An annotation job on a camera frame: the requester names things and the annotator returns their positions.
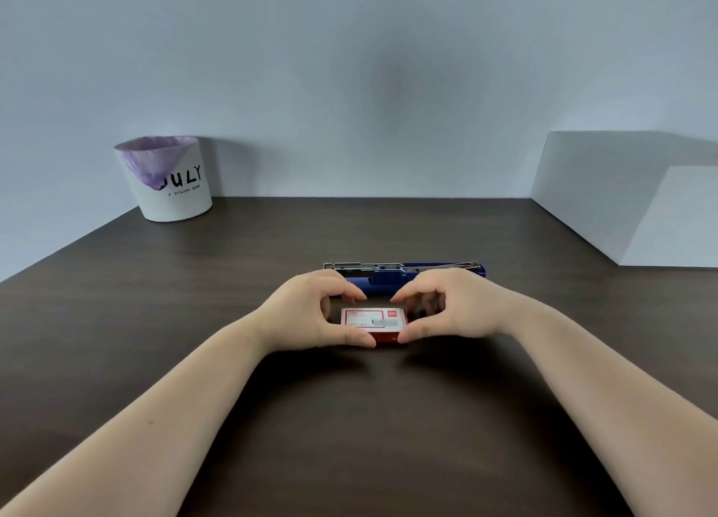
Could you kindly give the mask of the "person's left hand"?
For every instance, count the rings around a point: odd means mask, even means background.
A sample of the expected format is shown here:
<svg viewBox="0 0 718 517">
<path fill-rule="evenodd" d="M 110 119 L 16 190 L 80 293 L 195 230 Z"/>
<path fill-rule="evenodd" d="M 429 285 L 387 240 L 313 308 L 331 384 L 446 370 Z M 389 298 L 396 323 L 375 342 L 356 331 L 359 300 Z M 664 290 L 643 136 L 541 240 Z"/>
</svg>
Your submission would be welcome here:
<svg viewBox="0 0 718 517">
<path fill-rule="evenodd" d="M 331 296 L 351 304 L 366 299 L 335 271 L 318 270 L 289 279 L 242 322 L 266 352 L 329 347 L 322 345 L 322 328 L 333 324 L 328 321 Z"/>
</svg>

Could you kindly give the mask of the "person's right hand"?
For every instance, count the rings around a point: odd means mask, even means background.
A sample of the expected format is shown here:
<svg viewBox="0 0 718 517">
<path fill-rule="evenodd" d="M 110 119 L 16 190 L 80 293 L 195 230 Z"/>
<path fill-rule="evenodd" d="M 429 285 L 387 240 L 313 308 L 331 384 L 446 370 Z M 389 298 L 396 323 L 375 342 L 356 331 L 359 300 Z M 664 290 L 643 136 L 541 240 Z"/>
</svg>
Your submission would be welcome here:
<svg viewBox="0 0 718 517">
<path fill-rule="evenodd" d="M 531 300 L 461 268 L 420 273 L 391 299 L 407 308 L 446 311 L 446 336 L 484 337 L 510 334 L 512 323 Z"/>
</svg>

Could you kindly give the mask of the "red and white staple box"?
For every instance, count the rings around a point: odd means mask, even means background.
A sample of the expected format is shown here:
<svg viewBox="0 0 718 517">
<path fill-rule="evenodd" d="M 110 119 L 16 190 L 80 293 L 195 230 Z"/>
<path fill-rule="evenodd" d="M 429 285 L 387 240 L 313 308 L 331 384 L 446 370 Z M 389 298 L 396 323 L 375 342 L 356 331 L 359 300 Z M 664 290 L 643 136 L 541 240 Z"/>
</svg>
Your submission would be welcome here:
<svg viewBox="0 0 718 517">
<path fill-rule="evenodd" d="M 408 324 L 407 313 L 396 307 L 345 307 L 340 312 L 340 324 L 361 328 L 377 344 L 396 344 L 401 330 Z"/>
</svg>

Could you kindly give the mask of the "person's left forearm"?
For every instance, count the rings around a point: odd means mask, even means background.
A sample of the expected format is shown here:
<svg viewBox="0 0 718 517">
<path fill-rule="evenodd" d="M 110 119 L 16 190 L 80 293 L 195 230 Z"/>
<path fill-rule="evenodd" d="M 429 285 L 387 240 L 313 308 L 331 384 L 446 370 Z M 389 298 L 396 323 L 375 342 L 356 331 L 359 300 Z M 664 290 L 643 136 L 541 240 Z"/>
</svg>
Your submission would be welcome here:
<svg viewBox="0 0 718 517">
<path fill-rule="evenodd" d="M 0 517 L 176 517 L 266 355 L 258 312 L 222 328 L 0 508 Z"/>
</svg>

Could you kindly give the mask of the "person's right forearm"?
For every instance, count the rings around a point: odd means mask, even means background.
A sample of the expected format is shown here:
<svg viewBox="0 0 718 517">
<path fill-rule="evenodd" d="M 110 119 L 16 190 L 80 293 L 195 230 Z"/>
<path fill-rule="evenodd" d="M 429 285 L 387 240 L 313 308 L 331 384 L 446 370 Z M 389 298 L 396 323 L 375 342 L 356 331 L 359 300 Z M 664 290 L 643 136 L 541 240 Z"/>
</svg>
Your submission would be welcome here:
<svg viewBox="0 0 718 517">
<path fill-rule="evenodd" d="M 718 419 L 577 322 L 525 296 L 506 328 L 635 517 L 718 517 Z"/>
</svg>

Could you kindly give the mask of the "blue stapler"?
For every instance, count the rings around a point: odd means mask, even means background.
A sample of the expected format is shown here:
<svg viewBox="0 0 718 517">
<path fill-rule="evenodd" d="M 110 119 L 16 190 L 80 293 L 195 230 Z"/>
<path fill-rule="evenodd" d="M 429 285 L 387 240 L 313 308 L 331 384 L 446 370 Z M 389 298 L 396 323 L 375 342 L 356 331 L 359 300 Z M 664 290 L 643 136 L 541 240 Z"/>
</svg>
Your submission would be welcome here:
<svg viewBox="0 0 718 517">
<path fill-rule="evenodd" d="M 420 273 L 443 268 L 461 268 L 478 276 L 487 277 L 485 267 L 476 261 L 467 262 L 405 262 L 362 263 L 328 262 L 323 269 L 334 270 L 367 297 L 392 296 L 414 280 Z"/>
</svg>

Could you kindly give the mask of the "white waste bin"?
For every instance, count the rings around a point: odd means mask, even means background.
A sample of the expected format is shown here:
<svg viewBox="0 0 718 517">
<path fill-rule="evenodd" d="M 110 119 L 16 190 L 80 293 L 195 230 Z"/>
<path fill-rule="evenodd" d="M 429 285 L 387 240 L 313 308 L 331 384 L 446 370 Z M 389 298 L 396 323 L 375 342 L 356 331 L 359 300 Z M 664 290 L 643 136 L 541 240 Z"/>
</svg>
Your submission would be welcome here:
<svg viewBox="0 0 718 517">
<path fill-rule="evenodd" d="M 212 197 L 202 160 L 200 141 L 198 146 L 187 151 L 175 170 L 166 177 L 166 187 L 160 191 L 142 184 L 120 158 L 119 160 L 146 220 L 178 222 L 201 215 L 211 208 Z"/>
</svg>

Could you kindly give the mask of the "purple bin liner bag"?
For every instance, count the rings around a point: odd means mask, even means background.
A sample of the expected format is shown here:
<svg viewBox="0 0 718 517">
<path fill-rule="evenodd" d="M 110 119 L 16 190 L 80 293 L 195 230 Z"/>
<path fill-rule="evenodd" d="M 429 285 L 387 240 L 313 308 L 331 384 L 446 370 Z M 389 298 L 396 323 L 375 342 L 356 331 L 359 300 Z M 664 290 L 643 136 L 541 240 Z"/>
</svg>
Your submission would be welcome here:
<svg viewBox="0 0 718 517">
<path fill-rule="evenodd" d="M 142 184 L 160 191 L 187 151 L 198 145 L 193 136 L 143 136 L 119 143 L 114 150 Z"/>
</svg>

